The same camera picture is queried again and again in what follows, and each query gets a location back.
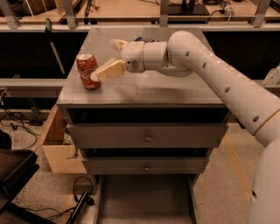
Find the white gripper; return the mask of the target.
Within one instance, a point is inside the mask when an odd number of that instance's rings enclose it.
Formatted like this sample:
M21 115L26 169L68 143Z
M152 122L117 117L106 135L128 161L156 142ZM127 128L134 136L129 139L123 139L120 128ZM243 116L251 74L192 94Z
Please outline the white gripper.
M121 76L126 71L126 67L131 73L141 73L144 71L143 41L128 43L120 39L111 39L109 43L113 49L121 52L122 60L110 59L103 66L98 67L90 74L90 79L92 81L104 81L108 78Z

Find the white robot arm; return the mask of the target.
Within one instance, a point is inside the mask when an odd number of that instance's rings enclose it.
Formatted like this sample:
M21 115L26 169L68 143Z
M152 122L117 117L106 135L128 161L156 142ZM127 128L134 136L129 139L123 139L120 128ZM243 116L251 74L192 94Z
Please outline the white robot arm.
M280 224L280 98L217 57L189 31L166 42L112 39L121 58L110 59L92 75L100 81L128 71L184 77L198 74L264 147L255 170L248 224Z

